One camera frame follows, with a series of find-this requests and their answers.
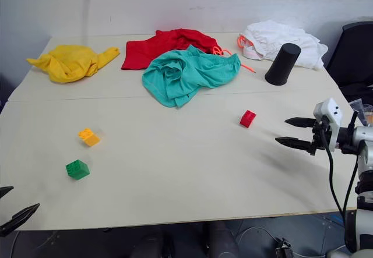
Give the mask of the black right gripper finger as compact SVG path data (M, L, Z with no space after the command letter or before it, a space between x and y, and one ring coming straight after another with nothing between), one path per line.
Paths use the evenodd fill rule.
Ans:
M299 128L313 128L316 123L316 119L293 117L293 118L286 119L284 122L289 125L299 127Z
M311 148L311 142L300 140L294 137L277 137L275 138L275 141L286 147L303 150L306 152L309 152L309 149Z

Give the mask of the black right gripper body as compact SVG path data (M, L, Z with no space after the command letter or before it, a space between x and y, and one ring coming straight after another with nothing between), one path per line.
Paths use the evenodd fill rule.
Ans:
M310 155L315 155L317 150L329 149L332 129L326 116L323 116L319 122L315 122L312 133L312 142L308 149Z

